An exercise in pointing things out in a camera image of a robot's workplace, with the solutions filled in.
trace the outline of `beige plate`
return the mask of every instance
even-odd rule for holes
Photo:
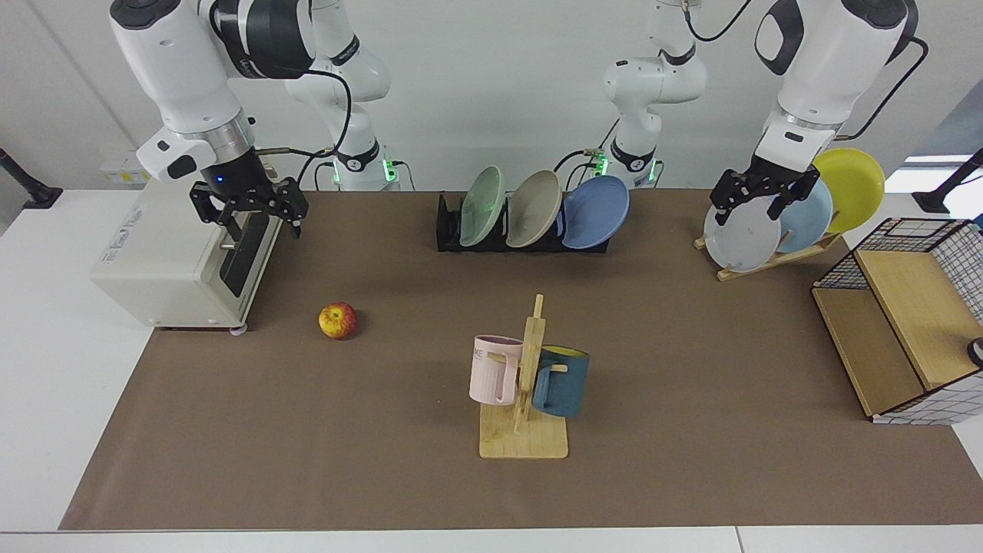
[[[525,248],[547,233],[559,214],[563,191],[556,173],[540,171],[526,179],[508,202],[508,238],[511,248]]]

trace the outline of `wooden base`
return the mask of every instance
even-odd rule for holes
[[[773,269],[786,263],[817,256],[832,248],[833,245],[837,243],[837,240],[841,238],[842,234],[828,233],[826,236],[820,239],[819,242],[816,242],[804,250],[800,250],[792,254],[775,254],[768,263],[758,269],[755,269],[754,271],[748,271],[747,273],[735,273],[734,271],[731,271],[730,268],[721,269],[720,271],[717,271],[717,280],[720,282],[727,282],[728,280],[734,280],[735,278],[747,277],[748,275],[754,275],[755,273],[760,273],[761,271],[767,271],[768,269]],[[700,238],[697,238],[695,242],[693,242],[693,246],[698,250],[706,249],[707,241],[701,236]]]
[[[515,430],[512,405],[482,405],[482,459],[566,459],[566,419],[529,409]]]

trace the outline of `mug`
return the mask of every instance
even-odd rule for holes
[[[544,345],[533,390],[533,407],[546,414],[576,416],[584,399],[591,356],[578,349]]]
[[[515,403],[516,377],[522,340],[499,336],[475,337],[471,360],[471,399],[488,405]]]

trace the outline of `grid mesh panel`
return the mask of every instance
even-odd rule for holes
[[[875,417],[878,424],[950,425],[983,413],[983,373],[975,373]]]
[[[983,325],[983,235],[967,225],[932,250],[962,300]]]
[[[817,281],[815,286],[870,289],[854,255],[857,250],[926,253],[961,226],[966,226],[966,222],[951,219],[889,218],[867,235],[849,255]]]

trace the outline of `wooden mug stand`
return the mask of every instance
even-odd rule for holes
[[[515,404],[482,404],[478,448],[482,459],[565,459],[569,455],[566,419],[532,408],[546,330],[543,295],[539,294],[533,316],[526,319]],[[564,369],[562,366],[552,368]]]
[[[834,213],[832,220],[837,220],[838,215],[839,212]],[[791,236],[791,231],[786,232],[785,235],[781,238],[781,241],[779,242],[779,247],[781,247],[781,245],[785,243],[785,240],[787,240],[790,236]],[[730,267],[725,267],[720,271],[717,271],[717,280],[719,280],[720,282],[727,282],[728,280],[734,280],[735,278],[747,277],[748,275],[754,275],[755,273],[760,273],[762,271],[774,269],[775,267],[779,267],[787,263],[792,263],[793,261],[799,261],[813,256],[817,256],[819,254],[825,253],[830,248],[832,248],[834,244],[836,244],[837,241],[840,240],[842,237],[843,234],[841,232],[840,233],[827,232],[825,235],[823,235],[822,238],[819,239],[818,242],[816,242],[812,246],[809,246],[804,250],[800,250],[791,254],[776,253],[775,255],[772,256],[772,259],[769,260],[768,263],[766,263],[765,265],[761,266],[758,269],[755,269],[754,271],[748,271],[747,273],[736,273],[732,271]],[[695,247],[698,250],[706,249],[707,248],[706,236],[701,236],[697,238],[696,241],[693,242],[693,247]]]

